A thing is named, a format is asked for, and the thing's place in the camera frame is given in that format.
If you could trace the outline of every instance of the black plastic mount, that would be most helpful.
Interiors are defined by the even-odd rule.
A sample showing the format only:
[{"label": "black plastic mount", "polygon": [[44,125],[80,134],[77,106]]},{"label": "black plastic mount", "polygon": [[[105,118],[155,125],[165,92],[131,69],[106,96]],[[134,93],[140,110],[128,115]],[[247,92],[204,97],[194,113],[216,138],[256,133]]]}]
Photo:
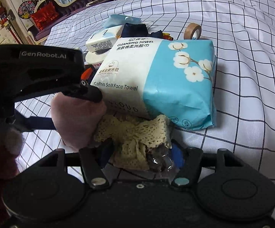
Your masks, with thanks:
[{"label": "black plastic mount", "polygon": [[0,117],[14,120],[14,103],[56,92],[100,102],[97,87],[81,81],[82,52],[42,45],[0,45]]},{"label": "black plastic mount", "polygon": [[[183,151],[187,160],[171,184],[167,180],[115,180],[109,184],[91,149],[76,154],[55,150],[6,187],[3,201],[12,217],[3,228],[91,224],[275,228],[270,218],[275,185],[268,178],[226,149],[217,154],[199,148]],[[67,174],[67,166],[80,166],[85,183]],[[215,167],[216,171],[199,181],[202,167]]]}]

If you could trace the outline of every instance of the sofa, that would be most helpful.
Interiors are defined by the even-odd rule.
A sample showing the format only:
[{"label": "sofa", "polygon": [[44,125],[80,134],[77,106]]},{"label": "sofa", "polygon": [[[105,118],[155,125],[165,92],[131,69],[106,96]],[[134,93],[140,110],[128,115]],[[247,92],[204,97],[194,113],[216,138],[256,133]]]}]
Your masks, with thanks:
[{"label": "sofa", "polygon": [[109,0],[73,0],[70,3],[63,4],[59,0],[39,0],[37,3],[34,12],[38,11],[45,5],[47,5],[49,2],[52,2],[56,12],[59,14],[58,19],[56,19],[54,22],[52,22],[49,26],[45,27],[41,31],[36,27],[36,25],[31,26],[28,29],[28,34],[31,36],[35,44],[40,44],[41,42],[44,42],[50,32],[51,28],[61,21],[73,16],[74,14],[86,9],[87,7],[90,7],[92,5],[98,4],[94,3],[92,1],[99,1],[98,3],[106,2]]}]

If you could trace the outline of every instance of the beige lace fabric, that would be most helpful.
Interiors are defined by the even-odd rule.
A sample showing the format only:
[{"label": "beige lace fabric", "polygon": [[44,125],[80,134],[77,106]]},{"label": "beige lace fabric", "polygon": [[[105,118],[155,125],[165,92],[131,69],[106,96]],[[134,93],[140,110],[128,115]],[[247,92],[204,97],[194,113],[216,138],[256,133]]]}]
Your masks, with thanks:
[{"label": "beige lace fabric", "polygon": [[159,115],[152,121],[125,116],[117,119],[112,115],[103,116],[94,140],[101,142],[112,138],[116,150],[110,161],[116,167],[129,170],[149,170],[146,148],[164,144],[171,148],[168,118]]}]

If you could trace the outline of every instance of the red cushion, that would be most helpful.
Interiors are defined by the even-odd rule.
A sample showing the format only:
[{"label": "red cushion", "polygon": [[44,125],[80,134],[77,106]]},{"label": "red cushion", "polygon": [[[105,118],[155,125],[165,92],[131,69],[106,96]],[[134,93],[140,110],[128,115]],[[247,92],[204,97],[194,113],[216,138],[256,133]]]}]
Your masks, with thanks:
[{"label": "red cushion", "polygon": [[34,20],[39,30],[43,30],[50,24],[52,24],[59,17],[59,13],[56,12],[52,2],[31,14],[31,18]]}]

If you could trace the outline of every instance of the light blue packaging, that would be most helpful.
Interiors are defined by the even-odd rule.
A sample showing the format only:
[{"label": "light blue packaging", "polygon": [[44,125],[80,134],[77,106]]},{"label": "light blue packaging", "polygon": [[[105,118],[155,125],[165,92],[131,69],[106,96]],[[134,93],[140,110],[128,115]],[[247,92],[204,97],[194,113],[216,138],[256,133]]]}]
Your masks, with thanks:
[{"label": "light blue packaging", "polygon": [[104,28],[106,29],[114,26],[124,25],[126,23],[141,24],[142,19],[122,14],[112,14],[104,23]]},{"label": "light blue packaging", "polygon": [[110,109],[148,119],[165,114],[179,127],[199,130],[216,125],[215,67],[210,40],[120,38],[91,85]]}]

